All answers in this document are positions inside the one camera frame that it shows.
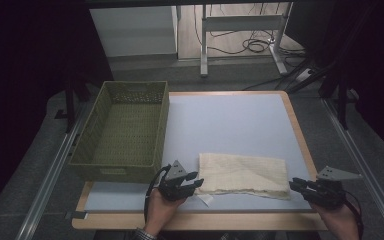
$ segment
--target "white cabinet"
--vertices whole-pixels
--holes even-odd
[[[107,57],[177,52],[176,7],[91,9]]]

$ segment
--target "hand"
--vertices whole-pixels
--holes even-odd
[[[335,210],[327,210],[313,203],[310,206],[320,214],[326,227],[339,240],[359,239],[355,216],[347,206],[342,205]]]
[[[158,189],[152,190],[148,206],[148,220],[143,230],[156,237],[173,218],[177,208],[185,201],[186,198],[171,202],[166,200]]]

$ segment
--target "white cloth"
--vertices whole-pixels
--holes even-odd
[[[290,199],[285,160],[216,153],[201,153],[197,194],[247,193]]]

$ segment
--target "dark background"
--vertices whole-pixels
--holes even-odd
[[[326,35],[317,40],[322,47],[314,51],[321,66],[342,46],[358,10],[354,1],[329,10]],[[384,140],[384,1],[344,65],[349,87],[360,96],[358,111]],[[47,100],[68,83],[99,86],[105,80],[112,80],[111,71],[85,6],[0,2],[0,192],[40,128]]]

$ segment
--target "wrist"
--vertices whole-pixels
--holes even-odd
[[[160,233],[162,227],[159,224],[156,223],[146,223],[143,230],[147,232],[148,234],[157,237],[157,235]]]

